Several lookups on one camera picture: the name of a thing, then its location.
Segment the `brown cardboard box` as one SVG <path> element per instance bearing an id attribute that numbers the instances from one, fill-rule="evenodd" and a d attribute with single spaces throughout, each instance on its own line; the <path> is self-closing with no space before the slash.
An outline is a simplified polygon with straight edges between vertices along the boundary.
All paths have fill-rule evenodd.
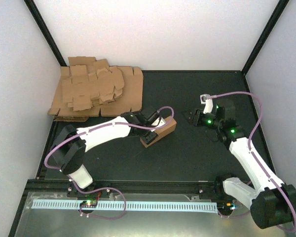
<path id="1" fill-rule="evenodd" d="M 177 126 L 177 122 L 175 121 L 174 118 L 172 120 L 170 120 L 170 119 L 171 119 L 170 116 L 165 118 L 167 125 L 161 129 L 157 129 L 154 131 L 158 134 L 158 138 L 150 145 L 144 145 L 142 142 L 142 137 L 140 138 L 140 141 L 144 145 L 145 148 L 155 144 L 156 142 L 160 141 L 161 139 L 163 139 L 164 137 L 166 137 L 167 135 L 169 135 L 170 133 L 175 131 L 176 126 Z"/>

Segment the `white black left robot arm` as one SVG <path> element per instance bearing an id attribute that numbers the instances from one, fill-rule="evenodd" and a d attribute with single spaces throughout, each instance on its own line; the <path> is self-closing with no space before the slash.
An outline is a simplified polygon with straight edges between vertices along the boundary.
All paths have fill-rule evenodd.
<path id="1" fill-rule="evenodd" d="M 139 136 L 147 148 L 175 131 L 177 122 L 174 115 L 163 118 L 161 111 L 148 109 L 136 112 L 125 112 L 107 122 L 75 128 L 65 126 L 47 154 L 44 165 L 58 169 L 78 187 L 85 197 L 95 194 L 96 185 L 83 164 L 85 153 L 92 148 L 111 140 L 130 136 Z"/>

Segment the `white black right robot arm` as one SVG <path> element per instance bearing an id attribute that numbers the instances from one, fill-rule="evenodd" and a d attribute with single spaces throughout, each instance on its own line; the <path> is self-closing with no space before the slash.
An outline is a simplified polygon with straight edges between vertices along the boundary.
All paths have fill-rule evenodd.
<path id="1" fill-rule="evenodd" d="M 237 124 L 233 102 L 214 104 L 210 95 L 203 94 L 200 103 L 204 108 L 186 113 L 187 121 L 215 131 L 218 141 L 239 161 L 251 181 L 247 185 L 232 174 L 218 176 L 214 182 L 215 195 L 240 201 L 261 229 L 293 222 L 291 230 L 295 232 L 296 189 L 278 178 L 259 155 L 245 130 Z"/>

